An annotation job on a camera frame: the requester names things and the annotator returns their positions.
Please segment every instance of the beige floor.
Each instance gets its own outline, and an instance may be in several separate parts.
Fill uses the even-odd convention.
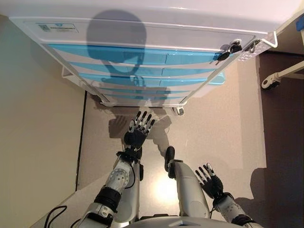
[[[230,65],[225,70],[226,83],[203,98],[190,99],[183,116],[175,116],[171,109],[146,109],[158,122],[143,146],[140,216],[179,213],[176,182],[167,177],[160,153],[168,145],[174,146],[176,158],[192,169],[210,162],[222,179],[224,190],[235,198],[264,200],[263,185],[255,199],[250,188],[253,171],[266,166],[258,63],[258,59],[252,59]],[[120,138],[137,111],[138,108],[105,108],[88,96],[79,191],[65,202],[67,212],[54,222],[54,227],[69,227],[82,216],[111,171],[115,153],[122,148]],[[217,212],[213,218],[222,220]]]

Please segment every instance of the sticker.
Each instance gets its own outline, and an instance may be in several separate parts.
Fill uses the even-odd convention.
[[[70,23],[37,23],[44,32],[74,32],[78,33],[74,24]]]

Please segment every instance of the black cable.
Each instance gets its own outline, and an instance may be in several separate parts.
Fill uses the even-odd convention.
[[[77,223],[77,222],[79,222],[81,220],[81,218],[80,219],[77,219],[75,222],[73,222],[73,224],[71,225],[71,227],[70,228],[73,228],[74,227],[74,225]]]
[[[58,214],[56,214],[51,220],[50,222],[48,223],[48,220],[49,220],[49,217],[51,216],[51,214],[57,210],[57,209],[60,209],[60,208],[63,208],[63,210],[61,212],[59,212]],[[47,215],[47,219],[46,219],[46,222],[44,223],[44,228],[49,228],[51,223],[59,216],[61,215],[65,210],[67,209],[67,206],[58,206],[58,207],[55,207],[53,208]]]
[[[212,217],[212,212],[214,212],[214,211],[215,211],[215,208],[213,206],[212,209],[211,209],[211,211],[210,211],[210,218]]]
[[[81,122],[81,131],[80,131],[80,142],[79,142],[79,148],[78,148],[75,191],[78,190],[77,188],[78,188],[78,178],[79,178],[79,166],[80,166],[80,157],[81,157],[81,146],[82,146],[82,138],[83,138],[83,133],[84,133],[85,115],[86,115],[86,97],[87,97],[87,91],[85,91],[84,107],[83,107],[83,110],[82,110],[82,122]]]
[[[133,176],[134,176],[134,180],[133,180],[133,184],[127,188],[124,188],[124,189],[130,189],[131,187],[133,187],[133,185],[135,184],[135,172],[134,172],[134,169],[133,169],[133,166],[131,165],[131,162],[129,163],[131,168],[132,168],[132,172],[133,172]]]

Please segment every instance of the drawer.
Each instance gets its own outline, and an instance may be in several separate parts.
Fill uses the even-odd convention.
[[[185,97],[192,91],[190,90],[146,90],[142,89],[117,89],[117,88],[96,88],[98,92],[104,95],[126,95],[126,96],[142,96],[142,97]]]
[[[110,61],[103,61],[100,59],[94,59],[91,57],[79,56],[71,53],[67,53],[64,51],[60,51],[58,49],[54,49],[65,61],[67,62],[77,62],[77,63],[90,63],[90,64],[104,64],[107,63],[116,66],[126,66],[126,67],[135,67],[136,63],[125,63],[125,62],[110,62]],[[166,65],[145,65],[144,63],[141,66],[145,67],[166,67],[166,68],[205,68],[205,69],[216,69],[219,68],[226,60],[219,62],[218,64],[216,59],[220,55],[220,53],[213,53],[213,52],[204,52],[204,55],[207,55],[208,59],[205,61],[188,61],[187,64],[179,64],[180,61],[176,62],[176,65],[172,65],[172,62],[167,62]]]
[[[123,84],[113,84],[107,81],[96,81],[95,79],[89,79],[83,77],[83,79],[92,87],[95,88],[112,88],[112,89],[131,89],[131,90],[157,90],[157,91],[193,91],[196,90],[201,83],[192,84],[192,85],[180,85],[180,86],[151,86],[151,87],[142,87],[142,86],[135,86],[135,85],[123,85]]]
[[[177,105],[185,97],[155,97],[155,96],[132,96],[132,95],[104,95],[109,102],[124,104],[126,106],[155,106]]]
[[[206,78],[145,78],[140,76],[106,76],[106,75],[92,75],[92,74],[79,74],[84,79],[97,81],[100,83],[123,85],[123,86],[137,86],[137,87],[170,87],[170,86],[189,86],[194,84],[201,84],[205,82]],[[210,82],[211,84],[221,85],[225,82],[222,75],[218,75]]]
[[[143,76],[143,77],[208,77],[214,69],[191,69],[191,68],[158,68],[158,67],[129,67],[129,66],[110,66],[89,63],[70,64],[79,73],[94,75],[113,75],[113,76]]]
[[[93,45],[50,44],[66,61],[92,63],[103,60],[139,65],[187,65],[210,63],[215,52],[181,51],[150,48],[107,47]]]

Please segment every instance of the lock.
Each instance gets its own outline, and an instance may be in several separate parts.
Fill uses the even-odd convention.
[[[226,60],[230,54],[236,53],[238,51],[242,50],[242,46],[241,46],[241,41],[240,39],[235,39],[233,40],[227,51],[225,51],[224,53],[222,53],[221,55],[219,55],[218,59],[217,59],[217,63],[216,65],[220,62],[220,61],[224,61]]]
[[[256,45],[260,42],[260,39],[254,40],[244,51],[249,51],[250,53],[254,53],[256,49]]]

